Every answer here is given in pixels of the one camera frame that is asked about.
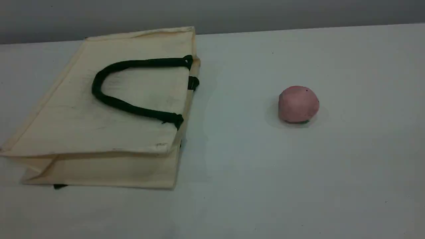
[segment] ball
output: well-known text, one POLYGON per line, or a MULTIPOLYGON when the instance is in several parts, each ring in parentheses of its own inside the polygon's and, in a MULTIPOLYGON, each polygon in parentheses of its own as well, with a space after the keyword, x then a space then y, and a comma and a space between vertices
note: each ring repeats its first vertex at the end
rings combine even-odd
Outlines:
POLYGON ((308 122, 319 111, 316 94, 304 86, 291 86, 279 95, 279 118, 289 123, 308 122))

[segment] pink dough ball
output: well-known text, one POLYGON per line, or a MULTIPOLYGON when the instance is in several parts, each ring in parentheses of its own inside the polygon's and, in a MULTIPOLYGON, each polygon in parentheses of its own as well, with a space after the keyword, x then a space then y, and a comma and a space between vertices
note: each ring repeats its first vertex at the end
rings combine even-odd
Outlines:
POLYGON ((319 99, 307 87, 291 86, 279 95, 279 118, 290 123, 310 120, 319 111, 319 99))

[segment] black rope handle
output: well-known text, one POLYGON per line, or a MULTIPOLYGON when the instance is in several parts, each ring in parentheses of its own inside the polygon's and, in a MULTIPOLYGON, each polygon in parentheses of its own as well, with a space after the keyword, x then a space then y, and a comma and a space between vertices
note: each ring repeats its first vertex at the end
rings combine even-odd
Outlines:
MULTIPOLYGON (((136 114, 144 117, 154 118, 161 120, 162 123, 173 123, 177 130, 183 123, 183 116, 181 114, 156 111, 146 108, 141 108, 129 104, 123 100, 117 99, 112 96, 105 95, 102 92, 102 84, 105 81, 106 77, 111 73, 123 71, 129 68, 159 68, 159 67, 186 67, 188 70, 192 67, 193 57, 187 55, 183 58, 161 58, 161 59, 149 59, 149 60, 128 60, 121 61, 114 64, 111 64, 105 67, 103 70, 99 71, 94 77, 93 84, 91 85, 91 93, 101 101, 102 103, 117 108, 119 110, 136 114)), ((189 86, 196 89, 199 85, 199 80, 196 77, 189 77, 189 86)))

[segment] pink ball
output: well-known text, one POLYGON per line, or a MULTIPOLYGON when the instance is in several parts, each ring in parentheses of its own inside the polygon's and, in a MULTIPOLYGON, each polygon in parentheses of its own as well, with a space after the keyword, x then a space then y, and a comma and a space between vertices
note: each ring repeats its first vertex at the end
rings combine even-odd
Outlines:
POLYGON ((279 95, 279 118, 289 123, 310 120, 319 111, 319 99, 307 87, 291 86, 279 95))

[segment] cream canvas tote bag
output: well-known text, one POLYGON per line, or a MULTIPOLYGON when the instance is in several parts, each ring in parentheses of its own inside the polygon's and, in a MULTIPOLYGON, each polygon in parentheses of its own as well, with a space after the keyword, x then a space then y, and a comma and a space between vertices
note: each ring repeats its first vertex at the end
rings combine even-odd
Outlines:
POLYGON ((0 155, 26 184, 172 188, 199 66, 193 27, 89 37, 0 155))

